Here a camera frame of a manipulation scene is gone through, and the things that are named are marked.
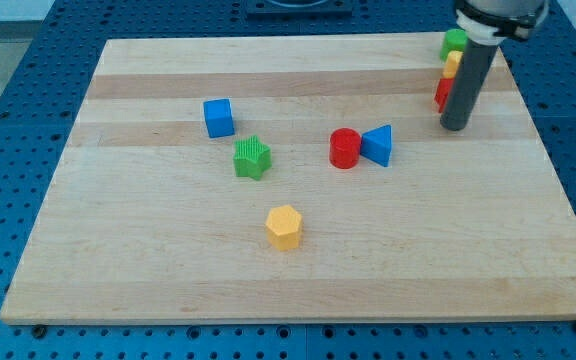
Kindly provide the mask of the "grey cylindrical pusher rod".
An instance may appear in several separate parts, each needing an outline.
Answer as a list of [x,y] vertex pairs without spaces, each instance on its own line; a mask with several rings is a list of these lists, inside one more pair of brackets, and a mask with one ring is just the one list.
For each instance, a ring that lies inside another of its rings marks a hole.
[[467,126],[497,49],[497,45],[467,41],[440,118],[444,129],[461,131]]

